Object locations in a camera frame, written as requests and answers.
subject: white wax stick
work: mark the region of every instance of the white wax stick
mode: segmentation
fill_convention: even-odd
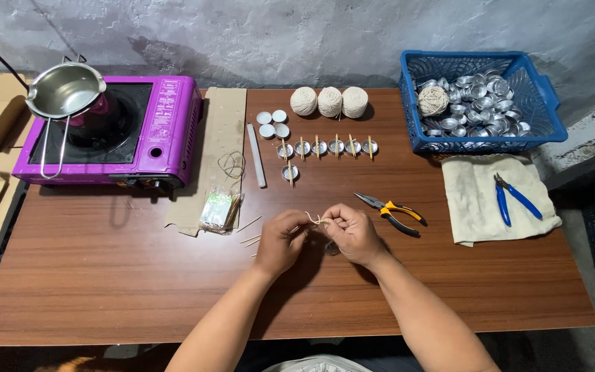
[[[252,146],[254,168],[257,171],[259,187],[265,187],[265,175],[263,174],[263,165],[260,162],[259,143],[256,140],[256,132],[254,131],[254,126],[252,124],[247,124],[247,136],[249,136],[249,144]]]

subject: blue plastic basket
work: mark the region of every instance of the blue plastic basket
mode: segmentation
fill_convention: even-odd
[[[417,86],[427,80],[445,77],[453,83],[463,75],[496,69],[514,91],[513,101],[524,113],[535,136],[530,137],[427,137],[421,131],[417,114]],[[403,114],[414,152],[519,152],[546,142],[563,142],[566,128],[557,116],[559,99],[545,75],[539,75],[532,60],[523,52],[423,52],[406,50],[401,54],[399,90]]]

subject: hand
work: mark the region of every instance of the hand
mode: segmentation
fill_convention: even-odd
[[[376,233],[374,224],[363,210],[345,204],[330,207],[323,219],[325,233],[334,240],[346,258],[368,268],[376,259],[389,254]]]
[[[254,266],[273,277],[288,270],[300,255],[310,224],[309,216],[295,209],[263,223]]]

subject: yellow and black pliers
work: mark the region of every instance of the yellow and black pliers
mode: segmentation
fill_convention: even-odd
[[[401,233],[419,238],[419,232],[413,228],[409,228],[408,226],[400,223],[396,218],[394,218],[394,216],[392,216],[392,211],[402,212],[402,213],[405,213],[406,215],[411,215],[415,220],[419,221],[420,224],[422,224],[424,226],[428,226],[428,223],[426,223],[426,220],[424,219],[424,217],[422,217],[422,215],[417,213],[417,211],[414,209],[411,209],[408,207],[403,207],[402,205],[394,204],[394,203],[392,203],[391,200],[386,203],[383,203],[382,201],[379,201],[378,199],[376,199],[374,197],[370,197],[368,195],[358,193],[357,191],[355,191],[354,194],[356,197],[362,199],[366,204],[379,210],[380,216],[382,218],[386,218],[389,221],[389,223],[391,223],[394,227],[396,227],[396,229],[398,231],[400,231]]]

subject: forearm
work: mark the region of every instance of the forearm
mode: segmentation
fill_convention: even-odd
[[[392,308],[403,338],[427,372],[499,371],[465,322],[391,255],[371,270]]]
[[[247,269],[194,327],[166,371],[232,371],[244,351],[263,296],[274,278]]]

